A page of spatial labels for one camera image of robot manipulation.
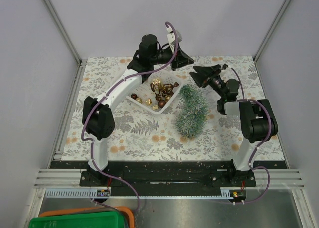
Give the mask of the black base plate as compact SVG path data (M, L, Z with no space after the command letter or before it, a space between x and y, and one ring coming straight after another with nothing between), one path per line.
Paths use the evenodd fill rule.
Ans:
M267 177L263 169L236 172L229 161L110 161L104 172L112 179L83 161L53 161L50 167L79 169L77 185L109 186L113 197L213 196L220 195L222 187L256 187L258 172Z

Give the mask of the small green christmas tree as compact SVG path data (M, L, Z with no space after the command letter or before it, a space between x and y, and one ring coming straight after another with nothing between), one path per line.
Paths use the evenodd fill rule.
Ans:
M207 99L200 89L192 84L184 85L179 94L182 107L176 116L176 129L186 139L197 138L203 133L207 122Z

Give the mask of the white plastic basket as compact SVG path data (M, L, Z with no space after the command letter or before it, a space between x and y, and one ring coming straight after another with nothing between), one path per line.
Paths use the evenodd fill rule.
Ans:
M151 89L151 83L155 82L156 79L160 79L162 84L179 84L179 86L173 88L172 97L162 108L158 107L158 100L156 99L156 94L158 94L159 91L156 88L154 88L154 91ZM141 85L131 90L126 95L126 99L148 112L153 114L161 114L170 106L173 100L177 98L177 95L183 85L184 80L180 78L177 73L172 71L170 67L168 67L161 71L150 74L150 76Z

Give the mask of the large gold striped bauble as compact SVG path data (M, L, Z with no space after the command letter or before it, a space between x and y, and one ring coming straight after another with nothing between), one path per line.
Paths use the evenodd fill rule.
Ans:
M150 83L150 88L153 92L158 92L162 88L162 80L157 77L152 80Z

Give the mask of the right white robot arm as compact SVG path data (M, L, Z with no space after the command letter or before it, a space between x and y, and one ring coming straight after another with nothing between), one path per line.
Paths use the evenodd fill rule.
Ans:
M278 133L278 124L268 99L246 99L239 78L224 81L221 75L227 64L193 66L191 77L200 88L210 86L219 96L217 111L222 115L234 115L240 119L243 141L232 159L234 169L227 173L230 185L238 186L244 179L243 172L252 169L257 150Z

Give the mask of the orange plastic bin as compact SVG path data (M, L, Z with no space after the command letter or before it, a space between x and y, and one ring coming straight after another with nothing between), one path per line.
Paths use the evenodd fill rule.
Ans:
M90 208L76 208L76 209L63 209L55 211L46 211L38 215L38 217L52 217L70 214L87 214L87 213L97 213L97 212L119 212L124 216L127 222L128 228L135 227L135 218L133 212L127 207L90 207Z

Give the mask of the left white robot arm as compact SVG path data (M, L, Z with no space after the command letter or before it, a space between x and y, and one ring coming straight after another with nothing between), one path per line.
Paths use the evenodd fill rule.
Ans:
M177 32L167 35L167 48L159 46L157 37L148 34L142 37L138 50L120 78L102 95L87 97L83 105L83 133L88 133L91 143L89 167L93 169L91 180L98 186L107 183L108 165L106 139L115 129L113 112L118 104L133 89L141 85L156 70L170 66L172 70L190 65L194 60L180 48L182 38Z

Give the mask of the aluminium frame rail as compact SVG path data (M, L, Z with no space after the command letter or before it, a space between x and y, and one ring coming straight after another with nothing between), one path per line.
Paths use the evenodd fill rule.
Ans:
M298 170L294 169L271 169L269 170L270 183L268 189L303 189L304 183ZM265 170L254 171L255 187L245 186L244 191L257 190L264 191L267 186L268 176ZM231 199L232 191L240 191L241 187L221 187L219 199Z

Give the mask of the green plastic bin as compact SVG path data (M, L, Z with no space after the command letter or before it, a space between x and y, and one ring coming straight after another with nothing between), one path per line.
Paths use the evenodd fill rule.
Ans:
M29 228L127 228L122 215L117 212L75 214L32 218Z

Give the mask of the brown shiny bauble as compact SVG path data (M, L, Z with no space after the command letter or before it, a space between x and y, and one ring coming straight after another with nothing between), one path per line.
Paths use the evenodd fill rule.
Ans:
M165 100L159 100L158 101L158 107L159 108L163 108L166 105L166 101Z

